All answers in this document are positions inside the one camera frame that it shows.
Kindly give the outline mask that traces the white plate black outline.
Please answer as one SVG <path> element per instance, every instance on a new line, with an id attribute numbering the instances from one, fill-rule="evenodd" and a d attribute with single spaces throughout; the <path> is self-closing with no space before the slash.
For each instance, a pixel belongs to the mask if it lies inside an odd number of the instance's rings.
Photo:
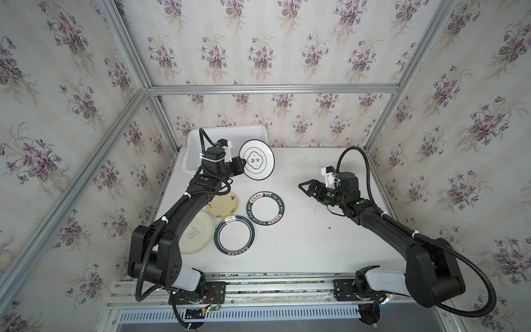
<path id="1" fill-rule="evenodd" d="M 254 181 L 266 180 L 275 169 L 275 155 L 264 141 L 248 140 L 242 145 L 239 157 L 246 162 L 244 174 Z"/>

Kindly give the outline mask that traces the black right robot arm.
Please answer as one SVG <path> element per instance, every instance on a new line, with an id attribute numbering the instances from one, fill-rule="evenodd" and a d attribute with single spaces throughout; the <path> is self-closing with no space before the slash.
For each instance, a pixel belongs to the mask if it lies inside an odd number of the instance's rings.
<path id="1" fill-rule="evenodd" d="M 422 239 L 383 212 L 371 198 L 362 196 L 355 174 L 340 173 L 330 188 L 317 179 L 300 183 L 298 188 L 326 207 L 339 207 L 345 217 L 395 249 L 406 261 L 405 287 L 421 306 L 434 307 L 465 292 L 451 246 L 444 239 Z"/>

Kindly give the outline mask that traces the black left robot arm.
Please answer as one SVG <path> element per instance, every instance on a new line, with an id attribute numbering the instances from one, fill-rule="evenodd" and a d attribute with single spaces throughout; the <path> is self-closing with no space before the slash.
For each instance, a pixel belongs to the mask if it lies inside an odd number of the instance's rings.
<path id="1" fill-rule="evenodd" d="M 183 265 L 179 243 L 196 215 L 215 196 L 229 194 L 229 180 L 244 173 L 245 159 L 226 159 L 226 155 L 223 147 L 207 148 L 182 197 L 151 225 L 133 231 L 127 275 L 137 280 L 140 297 L 145 282 L 171 291 L 198 289 L 202 272 Z"/>

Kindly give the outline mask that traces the green rim lettered plate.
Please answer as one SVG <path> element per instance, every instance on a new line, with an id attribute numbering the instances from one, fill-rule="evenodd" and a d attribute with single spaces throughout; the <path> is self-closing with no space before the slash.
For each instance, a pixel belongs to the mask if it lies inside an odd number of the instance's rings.
<path id="1" fill-rule="evenodd" d="M 283 218 L 285 212 L 283 199 L 274 192 L 258 192 L 246 204 L 248 218 L 257 225 L 274 225 Z"/>

